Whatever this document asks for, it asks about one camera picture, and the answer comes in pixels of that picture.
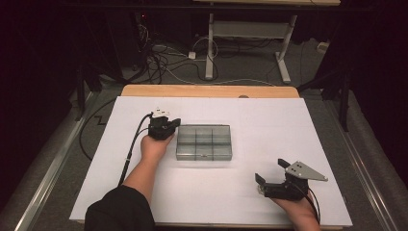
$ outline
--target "metal bar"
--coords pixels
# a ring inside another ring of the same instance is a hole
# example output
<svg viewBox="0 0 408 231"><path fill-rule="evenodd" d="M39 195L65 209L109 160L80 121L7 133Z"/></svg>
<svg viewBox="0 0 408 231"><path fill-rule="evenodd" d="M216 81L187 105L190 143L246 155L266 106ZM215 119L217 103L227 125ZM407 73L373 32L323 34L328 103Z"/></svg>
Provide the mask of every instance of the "metal bar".
<svg viewBox="0 0 408 231"><path fill-rule="evenodd" d="M58 177L60 176L64 164L69 157L69 148L84 125L85 119L88 116L90 109L94 105L97 96L98 93L91 92L89 94L87 99L89 103L83 117L76 122L75 127L69 134L64 145L56 154L54 161L51 163L50 168L45 173L44 178L42 178L42 181L39 184L38 189L31 199L26 211L24 212L24 215L15 227L15 231L26 231L33 229L39 213L41 212L49 194L52 192L54 185L57 183Z"/></svg>
<svg viewBox="0 0 408 231"><path fill-rule="evenodd" d="M369 171L366 169L366 164L360 157L357 148L354 146L354 143L350 137L350 135L343 130L342 124L337 120L337 110L333 104L333 102L325 101L326 107L329 111L329 114L333 117L339 132L342 134L345 147L347 149L348 158L352 163L356 174L366 191L367 198L370 201L372 209L376 213L378 220L381 223L381 226L386 231L397 231L398 228L396 227L395 221L390 214L390 211L385 204L384 198L381 192L375 186L372 178L370 177Z"/></svg>
<svg viewBox="0 0 408 231"><path fill-rule="evenodd" d="M373 6L364 8L317 7L317 6L278 6L278 5L141 5L141 4L81 4L60 3L62 8L81 11L143 11L143 12L185 12L185 13L281 13L281 14L325 14L364 16L372 13Z"/></svg>

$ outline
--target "white table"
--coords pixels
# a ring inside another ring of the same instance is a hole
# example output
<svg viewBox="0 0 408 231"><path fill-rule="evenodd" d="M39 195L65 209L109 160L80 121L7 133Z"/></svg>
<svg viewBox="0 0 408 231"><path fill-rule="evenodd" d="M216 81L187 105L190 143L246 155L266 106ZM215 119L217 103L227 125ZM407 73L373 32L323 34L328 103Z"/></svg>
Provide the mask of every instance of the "white table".
<svg viewBox="0 0 408 231"><path fill-rule="evenodd" d="M169 119L180 117L182 124L229 124L233 145L231 162L180 162L173 139L158 169L151 204L159 225L290 227L285 213L258 194L255 182L255 172L270 183L283 182L278 158L301 161L328 177L328 182L309 182L323 228L352 225L301 98L118 97L70 219L84 221L88 206L117 186L141 118L157 107L170 111ZM140 159L139 150L137 141L129 171Z"/></svg>
<svg viewBox="0 0 408 231"><path fill-rule="evenodd" d="M234 4L269 4L269 5L295 5L295 6L339 6L340 0L194 0L197 2L234 3ZM291 82L288 69L285 65L285 54L291 41L297 15L292 15L288 23L248 22L248 21L220 21L214 20L210 13L208 50L206 60L206 79L213 79L213 40L214 37L241 37L261 39L283 39L280 52L275 52L275 59L285 84Z"/></svg>

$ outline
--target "wire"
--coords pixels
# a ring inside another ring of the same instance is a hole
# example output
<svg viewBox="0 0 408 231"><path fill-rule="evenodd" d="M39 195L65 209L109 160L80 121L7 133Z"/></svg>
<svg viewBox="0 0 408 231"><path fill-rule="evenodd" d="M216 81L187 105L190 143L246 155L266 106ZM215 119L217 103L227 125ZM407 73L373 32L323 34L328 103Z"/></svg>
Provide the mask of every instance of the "wire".
<svg viewBox="0 0 408 231"><path fill-rule="evenodd" d="M180 79L179 77L177 77L173 72L171 72L171 70L166 68L166 71L168 71L168 73L170 73L175 79L177 79L180 82L186 83L186 84L191 84L191 85L198 85L198 86L210 86L210 85L222 85L222 84L228 84L228 83L233 83L233 82L240 82L240 81L252 81L252 82L257 82L257 83L262 83L262 84L266 84L266 85L270 85L270 86L274 86L273 84L261 81L261 80L254 80L254 79L237 79L237 80L230 80L230 81L224 81L224 82L218 82L218 83L211 83L211 84L197 84L194 82L190 82L190 81L186 81L183 79Z"/></svg>
<svg viewBox="0 0 408 231"><path fill-rule="evenodd" d="M123 167L122 175L120 176L120 180L119 180L118 186L120 186L120 185L123 183L123 181L125 180L127 168L128 168L128 166L129 166L130 159L132 158L133 146L135 145L136 139L138 138L139 134L141 133L141 131L140 131L141 125L144 123L144 120L145 120L145 119L147 119L148 117L152 117L152 115L153 115L153 113L145 115L144 118L141 120L141 122L140 122L140 124L139 124L138 130L136 130L136 134L135 134L135 136L133 137L132 144L130 145L129 153L128 153L127 157L126 157L125 166Z"/></svg>
<svg viewBox="0 0 408 231"><path fill-rule="evenodd" d="M317 203L317 205L318 205L319 213L318 213L318 211L316 210L315 204L314 204L313 201L309 198L309 196L308 196L307 194L305 194L305 193L303 192L303 190L300 189L296 184L294 184L294 183L292 183L292 182L289 182L289 183L290 183L292 186L294 186L295 188L297 188L297 189L303 194L303 196L307 199L307 201L309 201L309 204L312 206L312 209L313 209L313 211L315 212L315 218L316 218L316 220L318 221L318 224L320 224L320 208L319 208L318 199L316 198L315 194L310 190L310 188L308 188L308 190L310 190L310 192L312 192L312 194L313 194L314 197L315 197L315 201L316 201L316 203Z"/></svg>
<svg viewBox="0 0 408 231"><path fill-rule="evenodd" d="M191 50L194 51L195 45L197 45L197 43L198 43L199 41L203 40L203 39L210 40L208 37L200 38L199 40L197 40L197 41L195 42L195 44L192 46L192 49L191 49ZM213 58L215 58L215 57L217 56L217 54L218 54L218 46L217 46L216 42L215 42L213 39L211 39L211 42L216 46L216 53L215 53L215 55L213 56Z"/></svg>
<svg viewBox="0 0 408 231"><path fill-rule="evenodd" d="M97 109L92 115L90 115L90 117L87 119L87 121L85 121L84 126L81 128L81 131L79 132L79 146L81 147L82 152L84 153L85 157L87 157L88 160L92 161L92 158L90 157L90 155L88 155L88 153L85 151L84 145L82 144L82 134L84 132L85 127L87 126L87 124L89 123L89 121L100 111L102 110L104 107L106 107L107 105L109 105L112 102L115 102L116 98L109 100L108 102L106 102L105 104L103 104L99 109Z"/></svg>
<svg viewBox="0 0 408 231"><path fill-rule="evenodd" d="M318 212L319 212L319 223L320 223L320 206L319 206L319 202L318 199L316 198L315 193L309 188L309 191L312 193L313 197L315 198L316 204L318 205Z"/></svg>

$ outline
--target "dark background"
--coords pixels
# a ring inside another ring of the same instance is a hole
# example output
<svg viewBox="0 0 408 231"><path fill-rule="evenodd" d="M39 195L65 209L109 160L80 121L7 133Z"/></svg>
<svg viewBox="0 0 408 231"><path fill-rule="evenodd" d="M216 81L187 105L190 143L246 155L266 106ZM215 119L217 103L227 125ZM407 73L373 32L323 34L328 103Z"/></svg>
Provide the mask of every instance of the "dark background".
<svg viewBox="0 0 408 231"><path fill-rule="evenodd" d="M370 16L358 13L346 19L318 14L300 16L293 41L332 39L317 78L339 64L347 64L351 89L362 112L405 181L408 32L404 22L408 18L403 2L380 1L375 14ZM342 5L353 4L342 1ZM58 1L53 0L2 1L0 9L0 208L3 208L30 163L71 109L68 98L76 88L79 63L86 64L91 75L105 73L120 79L120 69L136 63L140 57L138 36L132 29L129 13L87 13L85 20L80 13L63 11ZM189 13L147 16L154 30L185 46L191 45L195 34L207 33L207 16ZM175 25L177 30L168 30ZM92 87L94 79L87 81ZM333 85L336 83L323 83L324 88Z"/></svg>

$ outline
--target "wooden table edge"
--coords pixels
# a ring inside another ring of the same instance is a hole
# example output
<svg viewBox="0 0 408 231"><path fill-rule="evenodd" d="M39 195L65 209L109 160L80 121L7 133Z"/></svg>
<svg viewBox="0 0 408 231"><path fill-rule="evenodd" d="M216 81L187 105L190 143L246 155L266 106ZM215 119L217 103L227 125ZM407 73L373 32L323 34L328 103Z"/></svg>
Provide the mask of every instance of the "wooden table edge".
<svg viewBox="0 0 408 231"><path fill-rule="evenodd" d="M127 85L121 96L217 97L217 98L299 98L294 87Z"/></svg>

